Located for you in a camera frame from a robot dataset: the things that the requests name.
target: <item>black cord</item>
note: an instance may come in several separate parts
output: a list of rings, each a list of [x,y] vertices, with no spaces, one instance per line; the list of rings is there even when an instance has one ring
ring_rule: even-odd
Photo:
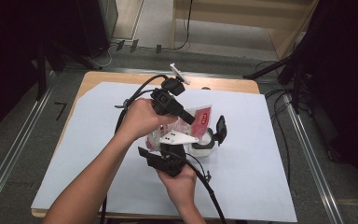
[[[274,112],[275,112],[275,119],[277,120],[277,123],[278,123],[278,126],[279,126],[279,129],[281,131],[281,134],[282,134],[282,138],[283,138],[283,142],[284,142],[284,146],[286,148],[286,159],[287,159],[287,184],[289,185],[289,188],[290,188],[290,152],[289,152],[289,146],[287,144],[287,139],[286,139],[286,135],[283,131],[283,127],[281,125],[281,122],[280,120],[278,119],[278,114],[277,114],[277,108],[276,108],[276,105],[277,103],[279,102],[279,99],[281,97],[283,97],[284,95],[286,94],[286,92],[284,91],[280,96],[278,96],[278,98],[275,100],[275,103],[274,103]]]
[[[107,197],[103,199],[103,210],[101,211],[100,224],[104,224],[104,219],[106,217],[106,205],[107,205]]]
[[[186,29],[186,41],[185,43],[183,43],[183,45],[177,49],[173,49],[173,50],[179,50],[179,49],[182,49],[185,44],[187,43],[188,41],[188,37],[190,36],[190,32],[189,32],[189,29],[190,29],[190,18],[191,18],[191,8],[193,7],[193,0],[190,1],[190,9],[188,10],[188,17],[187,17],[187,29]]]
[[[137,98],[140,97],[140,96],[142,96],[143,94],[145,94],[145,93],[147,93],[147,92],[151,92],[151,91],[154,91],[154,90],[141,91],[141,92],[139,92]]]
[[[258,71],[257,71],[258,66],[260,66],[260,65],[263,64],[263,63],[277,63],[277,61],[264,61],[264,62],[258,63],[258,64],[255,66],[255,72],[258,72]]]
[[[189,154],[189,153],[186,153],[186,155],[187,155],[187,156],[190,156],[191,158],[193,158],[193,159],[199,164],[199,166],[200,166],[200,168],[201,168],[201,171],[202,171],[202,174],[203,174],[203,176],[205,177],[205,171],[203,170],[203,167],[202,167],[200,161],[197,160],[197,158],[193,157],[193,156],[192,156],[191,154]]]
[[[280,90],[273,90],[273,91],[269,91],[265,94],[266,100],[272,96],[273,94],[280,92],[280,91],[291,91],[291,90],[285,90],[285,89],[280,89]]]
[[[220,216],[220,220],[222,221],[223,224],[227,224],[225,216],[223,215],[222,209],[220,208],[219,202],[216,200],[216,197],[214,196],[213,189],[211,188],[211,186],[209,186],[208,181],[205,179],[205,177],[202,175],[202,173],[200,173],[200,171],[197,170],[197,168],[194,167],[194,165],[191,164],[191,162],[182,158],[181,156],[177,155],[176,153],[170,152],[168,150],[161,150],[161,152],[164,152],[168,155],[178,158],[179,160],[185,162],[194,172],[196,172],[197,177],[199,178],[201,183],[205,186],[205,188],[208,190],[209,196],[211,196],[212,202],[213,202],[214,206],[216,207],[217,213]]]
[[[130,104],[132,104],[132,102],[133,102],[134,100],[136,100],[136,98],[139,97],[139,94],[140,94],[141,90],[142,90],[145,86],[147,86],[151,81],[153,81],[154,79],[156,79],[156,78],[158,78],[158,77],[163,77],[164,79],[168,79],[168,77],[165,76],[165,75],[155,75],[155,76],[149,78],[144,84],[142,84],[141,87],[138,88],[138,90],[133,94],[133,96],[127,101],[126,105],[124,105],[124,106],[125,106],[124,109],[127,110],[128,107],[130,106]]]
[[[281,105],[277,110],[274,110],[274,114],[271,115],[270,119],[272,121],[272,125],[274,125],[276,117],[278,114],[280,114],[287,106],[290,105],[291,102],[285,103],[284,105]]]

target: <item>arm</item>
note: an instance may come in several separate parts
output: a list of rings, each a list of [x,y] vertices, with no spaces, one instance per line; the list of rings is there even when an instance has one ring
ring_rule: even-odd
[[[182,172],[176,177],[171,177],[157,170],[158,177],[167,188],[168,196],[175,205],[179,215],[185,223],[205,223],[199,209],[194,204],[194,191],[196,187],[196,173],[184,166]]]
[[[115,136],[60,194],[43,223],[91,223],[132,142],[176,120],[157,115],[151,100],[134,101]]]

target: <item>right hand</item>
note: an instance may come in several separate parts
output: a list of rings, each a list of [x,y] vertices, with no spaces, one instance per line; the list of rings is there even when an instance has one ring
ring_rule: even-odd
[[[182,172],[176,177],[171,177],[159,170],[156,171],[177,209],[194,205],[197,176],[188,165],[185,165]]]
[[[139,98],[130,105],[117,134],[128,137],[133,142],[155,131],[160,125],[174,123],[177,120],[176,116],[156,114],[152,100]]]

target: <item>metal frame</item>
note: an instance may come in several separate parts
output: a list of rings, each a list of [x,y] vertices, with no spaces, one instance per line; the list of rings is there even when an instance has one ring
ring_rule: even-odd
[[[291,97],[288,94],[285,94],[283,96],[283,100],[287,104],[289,104],[291,102]],[[331,191],[327,183],[327,180],[324,177],[324,173],[313,151],[313,147],[307,136],[301,117],[299,114],[295,112],[292,105],[287,106],[287,110],[289,112],[293,125],[296,129],[296,133],[300,141],[300,144],[304,150],[304,154],[307,159],[308,166],[310,167],[310,171],[312,173],[316,187],[318,188],[319,193],[321,195],[322,202],[324,203],[324,208],[330,219],[330,223],[342,224],[344,223],[344,221],[338,210],[336,199],[334,198],[333,192]]]
[[[10,147],[7,155],[5,156],[1,166],[0,166],[0,193],[6,184],[11,171],[13,170],[17,159],[19,158],[22,149],[24,148],[28,137],[30,136],[34,125],[37,123],[40,114],[42,113],[46,102],[51,94],[52,87],[54,86],[54,82],[56,79],[56,75],[54,72],[51,72],[49,75],[49,83],[50,86],[46,93],[41,97],[39,101],[34,103],[34,107],[31,110],[31,113],[28,115],[26,121],[21,127],[16,139],[14,140],[13,144]]]

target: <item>white paper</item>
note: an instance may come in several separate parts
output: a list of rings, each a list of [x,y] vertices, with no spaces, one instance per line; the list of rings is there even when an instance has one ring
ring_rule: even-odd
[[[114,134],[121,112],[114,105],[122,105],[138,87],[105,82],[77,101],[32,208],[49,209],[98,155]],[[185,108],[212,105],[210,127],[214,132],[220,115],[225,116],[225,141],[220,147],[216,144],[208,157],[200,158],[204,170],[211,173],[210,185],[225,217],[296,222],[264,95],[187,89],[176,99]],[[118,170],[107,195],[107,212],[178,216],[156,171],[139,156],[138,147],[145,148],[144,138],[132,144]],[[203,217],[219,218],[200,181],[196,205]]]

